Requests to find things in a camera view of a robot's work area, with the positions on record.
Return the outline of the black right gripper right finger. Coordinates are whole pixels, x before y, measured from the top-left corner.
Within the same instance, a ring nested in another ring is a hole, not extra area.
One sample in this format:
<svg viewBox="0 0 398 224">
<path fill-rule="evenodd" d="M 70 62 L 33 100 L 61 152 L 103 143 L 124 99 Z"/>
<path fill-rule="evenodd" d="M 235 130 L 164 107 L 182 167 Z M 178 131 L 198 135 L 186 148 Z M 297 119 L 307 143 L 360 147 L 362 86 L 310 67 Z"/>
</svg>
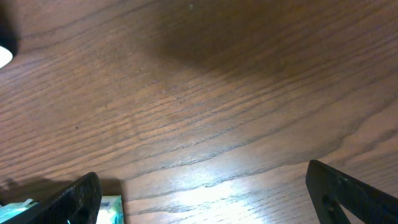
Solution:
<svg viewBox="0 0 398 224">
<path fill-rule="evenodd" d="M 364 223 L 397 223 L 397 198 L 318 160 L 305 177 L 319 222 L 349 223 L 347 209 Z"/>
</svg>

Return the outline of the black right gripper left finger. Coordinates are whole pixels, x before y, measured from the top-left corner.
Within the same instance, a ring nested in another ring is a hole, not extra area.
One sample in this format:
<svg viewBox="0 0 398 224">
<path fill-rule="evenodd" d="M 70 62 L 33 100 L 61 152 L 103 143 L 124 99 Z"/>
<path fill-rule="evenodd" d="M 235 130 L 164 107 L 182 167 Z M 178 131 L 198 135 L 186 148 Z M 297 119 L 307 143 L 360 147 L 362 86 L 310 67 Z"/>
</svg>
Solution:
<svg viewBox="0 0 398 224">
<path fill-rule="evenodd" d="M 89 172 L 5 224 L 95 224 L 102 195 L 99 177 Z"/>
</svg>

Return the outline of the light green snack packet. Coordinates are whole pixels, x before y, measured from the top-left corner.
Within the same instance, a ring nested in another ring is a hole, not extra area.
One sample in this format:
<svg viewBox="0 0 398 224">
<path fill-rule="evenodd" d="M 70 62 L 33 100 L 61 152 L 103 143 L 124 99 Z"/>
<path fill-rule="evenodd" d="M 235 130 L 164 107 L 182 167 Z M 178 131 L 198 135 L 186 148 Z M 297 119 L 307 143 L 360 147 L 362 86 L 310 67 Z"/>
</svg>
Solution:
<svg viewBox="0 0 398 224">
<path fill-rule="evenodd" d="M 1 223 L 5 223 L 36 204 L 37 202 L 29 198 L 24 202 L 1 205 Z M 124 224 L 122 196 L 102 197 L 96 224 Z"/>
</svg>

